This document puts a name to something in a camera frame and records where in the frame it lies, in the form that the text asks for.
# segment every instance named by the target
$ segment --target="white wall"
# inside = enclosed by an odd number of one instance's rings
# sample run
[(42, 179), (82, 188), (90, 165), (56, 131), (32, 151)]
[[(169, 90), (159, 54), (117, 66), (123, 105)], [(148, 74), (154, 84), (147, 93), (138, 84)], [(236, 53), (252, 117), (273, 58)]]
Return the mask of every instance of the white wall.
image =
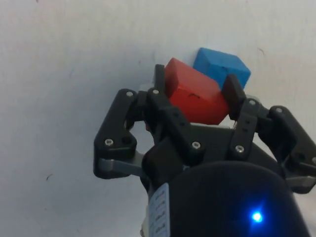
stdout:
[[(316, 140), (315, 5), (1, 0), (1, 236), (138, 236), (145, 192), (137, 178), (93, 176), (93, 139), (117, 90), (171, 57), (191, 64), (201, 46), (238, 55), (252, 70), (246, 92), (289, 107)], [(315, 196), (298, 201), (316, 236)]]

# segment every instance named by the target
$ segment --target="screw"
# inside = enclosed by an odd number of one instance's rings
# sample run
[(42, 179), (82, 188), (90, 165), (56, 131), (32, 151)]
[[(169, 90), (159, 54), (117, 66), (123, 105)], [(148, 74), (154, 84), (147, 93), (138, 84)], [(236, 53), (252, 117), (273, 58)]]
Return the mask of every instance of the screw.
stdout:
[(199, 149), (199, 148), (201, 148), (201, 143), (200, 142), (192, 142), (192, 146), (194, 149)]
[(256, 101), (254, 101), (254, 100), (249, 100), (249, 104), (250, 104), (250, 105), (256, 105)]
[(183, 165), (183, 170), (187, 170), (187, 169), (190, 169), (190, 167), (187, 165)]
[(245, 151), (245, 148), (241, 145), (237, 145), (235, 149), (238, 153), (243, 153)]
[(131, 97), (131, 96), (133, 96), (133, 92), (128, 91), (128, 92), (126, 93), (126, 95), (127, 95), (128, 97)]
[(107, 140), (105, 140), (104, 143), (105, 143), (106, 146), (110, 147), (111, 145), (114, 144), (114, 141), (112, 139), (107, 139)]

